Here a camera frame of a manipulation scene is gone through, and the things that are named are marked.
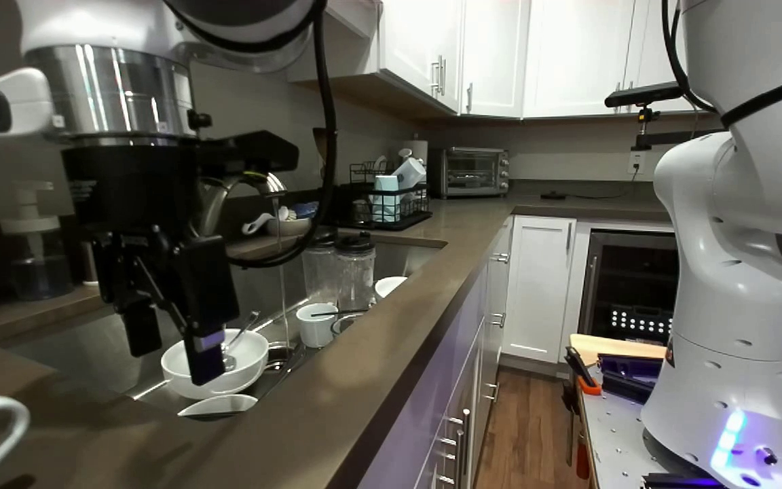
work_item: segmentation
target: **bottle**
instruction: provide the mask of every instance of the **bottle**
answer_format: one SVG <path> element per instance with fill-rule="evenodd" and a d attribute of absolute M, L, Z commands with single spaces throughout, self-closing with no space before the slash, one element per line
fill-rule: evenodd
<path fill-rule="evenodd" d="M 368 310 L 375 278 L 375 242 L 368 234 L 345 236 L 335 242 L 335 284 L 339 310 Z"/>
<path fill-rule="evenodd" d="M 37 192 L 54 189 L 50 182 L 12 183 L 15 217 L 0 219 L 6 236 L 15 239 L 11 259 L 11 287 L 19 298 L 48 298 L 72 287 L 60 239 L 60 217 L 37 211 Z"/>

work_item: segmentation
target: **glass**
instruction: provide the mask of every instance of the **glass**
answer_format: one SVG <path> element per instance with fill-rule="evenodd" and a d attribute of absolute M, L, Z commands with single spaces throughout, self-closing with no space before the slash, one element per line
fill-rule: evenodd
<path fill-rule="evenodd" d="M 375 242 L 368 234 L 345 236 L 335 243 L 339 310 L 368 310 L 375 278 Z"/>

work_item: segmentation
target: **toaster oven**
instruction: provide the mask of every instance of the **toaster oven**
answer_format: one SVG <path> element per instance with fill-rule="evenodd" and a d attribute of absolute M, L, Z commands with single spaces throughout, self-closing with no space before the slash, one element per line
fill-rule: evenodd
<path fill-rule="evenodd" d="M 429 159 L 433 194 L 504 194 L 508 152 L 498 147 L 445 147 Z"/>

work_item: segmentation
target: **kitchen counter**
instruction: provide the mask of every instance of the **kitchen counter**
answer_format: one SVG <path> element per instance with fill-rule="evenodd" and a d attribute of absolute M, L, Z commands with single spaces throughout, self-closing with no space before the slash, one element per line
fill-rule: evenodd
<path fill-rule="evenodd" d="M 254 410 L 228 421 L 182 421 L 130 398 L 94 401 L 64 374 L 0 350 L 0 394 L 33 410 L 33 429 L 0 466 L 0 482 L 349 485 L 391 427 L 392 405 L 417 376 L 411 357 L 436 345 L 436 333 L 445 331 L 470 272 L 482 259 L 502 219 L 511 211 L 607 217 L 604 206 L 604 200 L 543 204 L 527 194 L 436 200 L 425 221 L 386 236 L 445 247 Z M 656 211 L 644 211 L 641 200 L 614 204 L 610 217 L 659 219 Z M 60 303 L 33 303 L 34 310 L 6 307 L 0 333 L 41 329 L 57 314 L 99 307 L 92 289 L 75 289 L 69 298 L 72 303 L 60 298 Z"/>

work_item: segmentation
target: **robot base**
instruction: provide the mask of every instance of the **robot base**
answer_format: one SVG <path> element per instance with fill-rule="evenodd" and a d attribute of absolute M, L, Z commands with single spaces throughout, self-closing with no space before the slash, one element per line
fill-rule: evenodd
<path fill-rule="evenodd" d="M 672 340 L 641 421 L 675 455 L 725 485 L 782 485 L 782 374 Z"/>

